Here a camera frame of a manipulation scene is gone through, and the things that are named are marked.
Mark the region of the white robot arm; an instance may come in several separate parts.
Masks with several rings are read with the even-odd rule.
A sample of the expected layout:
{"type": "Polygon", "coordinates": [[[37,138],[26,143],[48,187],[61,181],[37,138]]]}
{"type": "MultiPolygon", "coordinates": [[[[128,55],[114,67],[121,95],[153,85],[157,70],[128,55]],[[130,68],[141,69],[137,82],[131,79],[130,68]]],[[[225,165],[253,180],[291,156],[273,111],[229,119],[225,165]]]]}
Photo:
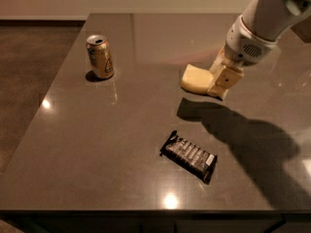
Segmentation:
{"type": "Polygon", "coordinates": [[[311,0],[252,0],[226,34],[206,93],[223,100],[244,77],[245,66],[261,62],[286,31],[310,15],[311,0]]]}

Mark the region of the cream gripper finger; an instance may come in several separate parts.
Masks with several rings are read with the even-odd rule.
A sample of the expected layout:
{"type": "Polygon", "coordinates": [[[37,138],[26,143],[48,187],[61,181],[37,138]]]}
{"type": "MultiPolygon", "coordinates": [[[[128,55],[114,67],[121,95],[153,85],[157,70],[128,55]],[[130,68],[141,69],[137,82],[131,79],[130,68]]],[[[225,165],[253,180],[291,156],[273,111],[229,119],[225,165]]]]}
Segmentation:
{"type": "Polygon", "coordinates": [[[224,100],[227,93],[228,93],[228,90],[226,88],[223,88],[218,85],[212,85],[207,90],[207,94],[209,96],[220,99],[220,100],[224,100]]]}

